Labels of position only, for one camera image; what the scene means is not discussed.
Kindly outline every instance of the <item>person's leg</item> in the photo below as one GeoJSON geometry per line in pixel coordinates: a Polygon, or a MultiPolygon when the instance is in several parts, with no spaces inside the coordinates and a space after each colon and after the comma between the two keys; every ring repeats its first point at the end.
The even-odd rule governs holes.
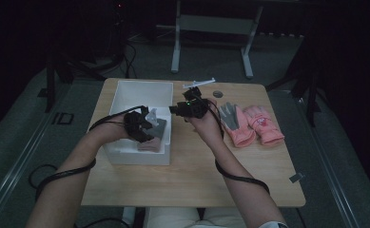
{"type": "Polygon", "coordinates": [[[217,226],[231,228],[245,228],[241,213],[236,207],[214,207],[206,208],[203,220],[209,221],[217,226]]]}
{"type": "Polygon", "coordinates": [[[184,228],[200,220],[196,208],[147,207],[144,228],[184,228]]]}

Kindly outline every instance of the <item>table top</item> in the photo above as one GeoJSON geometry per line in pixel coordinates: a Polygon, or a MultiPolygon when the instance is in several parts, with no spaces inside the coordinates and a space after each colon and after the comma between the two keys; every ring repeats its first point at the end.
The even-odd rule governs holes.
{"type": "MultiPolygon", "coordinates": [[[[89,125],[108,115],[119,80],[125,79],[105,81],[89,125]]],[[[183,85],[191,82],[171,82],[175,105],[184,100],[182,93],[186,89],[183,85]]],[[[217,105],[226,102],[240,107],[262,105],[277,124],[262,85],[214,83],[200,86],[200,90],[203,98],[214,98],[213,91],[220,90],[224,95],[214,98],[217,105]]],[[[289,179],[296,172],[284,142],[269,147],[255,141],[246,148],[236,148],[227,134],[224,141],[243,166],[269,186],[271,197],[278,206],[300,207],[305,204],[300,183],[289,179]]],[[[175,115],[172,116],[170,153],[170,165],[117,165],[108,161],[101,148],[96,157],[97,164],[90,172],[82,205],[235,206],[223,177],[216,170],[212,152],[192,125],[175,115]]]]}

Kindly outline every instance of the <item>person's right hand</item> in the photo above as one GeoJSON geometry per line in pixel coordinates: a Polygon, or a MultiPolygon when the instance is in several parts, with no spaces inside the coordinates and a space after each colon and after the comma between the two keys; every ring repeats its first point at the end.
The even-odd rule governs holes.
{"type": "MultiPolygon", "coordinates": [[[[212,99],[208,100],[212,103],[209,104],[211,110],[213,110],[214,113],[217,115],[217,110],[215,107],[215,105],[217,105],[217,101],[212,99]]],[[[207,143],[208,145],[223,141],[223,137],[221,135],[221,127],[210,111],[207,111],[201,119],[194,117],[185,119],[195,127],[202,140],[205,141],[205,143],[207,143]]]]}

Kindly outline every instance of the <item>pink glove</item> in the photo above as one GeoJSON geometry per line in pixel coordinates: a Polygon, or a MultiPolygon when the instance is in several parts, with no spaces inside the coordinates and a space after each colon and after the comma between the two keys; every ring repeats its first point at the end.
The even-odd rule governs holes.
{"type": "Polygon", "coordinates": [[[256,140],[256,132],[247,124],[247,118],[237,105],[226,103],[220,108],[221,121],[236,147],[246,147],[256,140]]]}
{"type": "Polygon", "coordinates": [[[283,142],[284,135],[277,129],[262,106],[249,106],[243,112],[249,125],[261,136],[261,144],[273,145],[283,142]]]}

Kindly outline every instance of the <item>white box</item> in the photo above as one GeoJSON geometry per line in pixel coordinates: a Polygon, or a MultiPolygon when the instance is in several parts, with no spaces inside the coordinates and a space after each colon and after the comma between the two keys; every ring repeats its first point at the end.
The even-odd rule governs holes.
{"type": "Polygon", "coordinates": [[[166,120],[161,149],[158,152],[139,151],[138,142],[123,139],[104,145],[107,157],[113,164],[170,164],[170,134],[173,84],[160,82],[119,81],[109,114],[125,111],[138,105],[157,108],[157,118],[166,120]]]}

